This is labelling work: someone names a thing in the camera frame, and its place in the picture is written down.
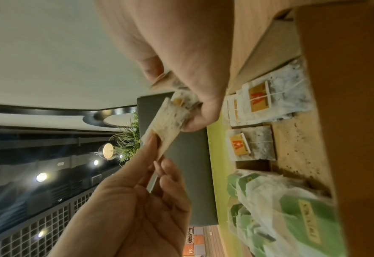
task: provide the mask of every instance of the wooden slat wall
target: wooden slat wall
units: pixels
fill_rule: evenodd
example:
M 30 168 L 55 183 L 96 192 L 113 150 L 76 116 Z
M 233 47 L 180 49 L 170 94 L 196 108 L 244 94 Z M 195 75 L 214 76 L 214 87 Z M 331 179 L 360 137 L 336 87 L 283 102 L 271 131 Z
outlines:
M 207 257 L 226 257 L 218 226 L 204 227 L 205 252 Z

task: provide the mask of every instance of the mesh panel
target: mesh panel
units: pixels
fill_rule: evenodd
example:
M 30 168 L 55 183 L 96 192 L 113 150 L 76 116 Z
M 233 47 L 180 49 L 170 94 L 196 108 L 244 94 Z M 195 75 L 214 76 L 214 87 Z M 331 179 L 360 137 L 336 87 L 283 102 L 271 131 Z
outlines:
M 69 222 L 65 206 L 0 241 L 0 257 L 45 257 Z
M 92 193 L 93 192 L 88 193 L 85 196 L 74 201 L 74 213 L 76 213 L 80 209 L 80 207 L 83 206 L 88 201 L 88 199 L 90 199 Z

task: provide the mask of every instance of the white wall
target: white wall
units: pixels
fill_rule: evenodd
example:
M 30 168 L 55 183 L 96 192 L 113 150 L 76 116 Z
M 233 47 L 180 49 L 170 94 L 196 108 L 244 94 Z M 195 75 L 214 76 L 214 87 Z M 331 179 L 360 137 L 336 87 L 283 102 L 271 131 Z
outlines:
M 149 85 L 105 32 L 94 0 L 0 0 L 0 104 L 121 107 Z

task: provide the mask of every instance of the brown cardboard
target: brown cardboard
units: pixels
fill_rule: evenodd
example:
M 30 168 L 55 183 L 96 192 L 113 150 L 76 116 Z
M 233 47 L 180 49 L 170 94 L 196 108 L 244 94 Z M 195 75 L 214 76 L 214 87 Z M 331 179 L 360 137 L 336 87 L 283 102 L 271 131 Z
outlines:
M 303 6 L 294 21 L 273 21 L 229 92 L 298 56 L 298 49 L 349 255 L 374 256 L 374 2 Z

